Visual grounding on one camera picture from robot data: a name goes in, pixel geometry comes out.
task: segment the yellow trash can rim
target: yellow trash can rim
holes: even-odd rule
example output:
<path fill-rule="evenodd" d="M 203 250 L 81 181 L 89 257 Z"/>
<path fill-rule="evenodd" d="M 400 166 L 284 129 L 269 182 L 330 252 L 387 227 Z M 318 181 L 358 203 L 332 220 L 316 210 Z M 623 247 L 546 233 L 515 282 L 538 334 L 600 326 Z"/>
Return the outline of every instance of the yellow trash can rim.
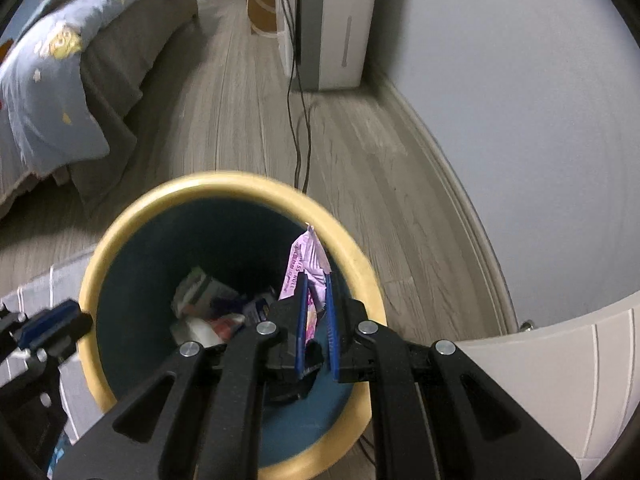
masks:
<path fill-rule="evenodd" d="M 321 205 L 276 180 L 236 171 L 194 173 L 162 184 L 129 206 L 109 227 L 82 279 L 79 303 L 95 319 L 102 283 L 112 261 L 146 222 L 169 208 L 201 198 L 237 198 L 260 203 L 301 224 L 312 224 L 369 319 L 386 324 L 380 286 L 367 257 L 342 225 Z M 116 403 L 100 364 L 95 328 L 79 344 L 82 370 L 103 412 Z M 356 443 L 371 418 L 369 385 L 356 383 L 340 417 L 316 443 L 299 454 L 261 468 L 260 480 L 300 480 L 320 474 Z"/>

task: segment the pink wrapper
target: pink wrapper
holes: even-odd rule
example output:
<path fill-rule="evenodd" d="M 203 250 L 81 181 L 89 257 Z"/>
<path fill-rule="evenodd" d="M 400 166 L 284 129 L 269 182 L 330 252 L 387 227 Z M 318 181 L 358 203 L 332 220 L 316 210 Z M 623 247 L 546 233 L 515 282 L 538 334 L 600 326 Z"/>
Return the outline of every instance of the pink wrapper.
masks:
<path fill-rule="evenodd" d="M 309 280 L 309 287 L 313 288 L 314 294 L 309 293 L 306 299 L 306 335 L 305 343 L 313 339 L 316 334 L 316 322 L 318 321 L 318 311 L 324 308 L 326 297 L 325 274 L 331 272 L 329 259 L 326 257 L 324 249 L 316 236 L 312 226 L 307 226 L 306 231 L 301 234 L 291 245 L 289 251 L 289 264 L 285 273 L 282 290 L 279 299 L 293 296 L 296 290 L 298 273 L 304 272 Z M 318 298 L 318 304 L 314 304 L 313 296 Z"/>

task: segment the white appliance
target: white appliance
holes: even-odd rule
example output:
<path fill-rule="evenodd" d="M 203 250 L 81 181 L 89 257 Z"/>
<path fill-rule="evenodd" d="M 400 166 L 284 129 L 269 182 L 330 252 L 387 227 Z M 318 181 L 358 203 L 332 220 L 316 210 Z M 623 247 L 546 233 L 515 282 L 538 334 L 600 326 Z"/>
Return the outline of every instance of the white appliance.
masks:
<path fill-rule="evenodd" d="M 276 20 L 280 58 L 288 77 L 292 46 L 283 1 L 288 8 L 286 0 L 276 0 Z M 289 0 L 289 3 L 302 88 L 313 91 L 359 86 L 374 0 Z"/>

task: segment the blue blanket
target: blue blanket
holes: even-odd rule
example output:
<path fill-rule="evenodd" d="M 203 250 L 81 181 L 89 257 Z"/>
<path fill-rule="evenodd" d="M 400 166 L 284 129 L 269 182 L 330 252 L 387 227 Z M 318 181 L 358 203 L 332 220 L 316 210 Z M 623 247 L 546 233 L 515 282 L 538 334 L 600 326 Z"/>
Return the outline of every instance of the blue blanket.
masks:
<path fill-rule="evenodd" d="M 86 106 L 80 56 L 136 1 L 45 0 L 24 27 L 0 65 L 0 201 L 28 174 L 109 153 Z"/>

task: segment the yellow cartoon print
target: yellow cartoon print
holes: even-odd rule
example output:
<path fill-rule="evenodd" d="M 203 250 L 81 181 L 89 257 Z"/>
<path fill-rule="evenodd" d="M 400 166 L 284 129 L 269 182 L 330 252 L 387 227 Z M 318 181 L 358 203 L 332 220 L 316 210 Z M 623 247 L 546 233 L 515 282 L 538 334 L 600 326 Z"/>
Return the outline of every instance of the yellow cartoon print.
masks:
<path fill-rule="evenodd" d="M 40 49 L 40 57 L 65 59 L 81 50 L 82 39 L 78 31 L 65 22 L 57 22 Z"/>

